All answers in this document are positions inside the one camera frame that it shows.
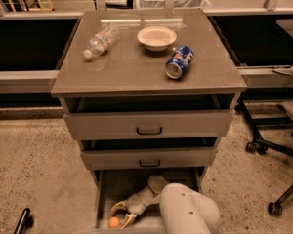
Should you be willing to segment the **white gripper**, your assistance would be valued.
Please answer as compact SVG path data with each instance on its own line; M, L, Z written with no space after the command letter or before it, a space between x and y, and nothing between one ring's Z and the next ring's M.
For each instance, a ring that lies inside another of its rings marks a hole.
M129 227L136 219L137 215L141 215L155 198L154 192L145 187L137 193L131 195L126 201L120 201L114 204L110 209L110 214L115 215L117 212L126 212L122 228Z

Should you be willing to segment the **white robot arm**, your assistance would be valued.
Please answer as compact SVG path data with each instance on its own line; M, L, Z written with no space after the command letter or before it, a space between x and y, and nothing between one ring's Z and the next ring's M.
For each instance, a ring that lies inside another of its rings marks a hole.
M110 210L109 228L128 228L148 206L159 205L166 234L212 234L220 219L217 204L203 194L161 175L152 175L147 186Z

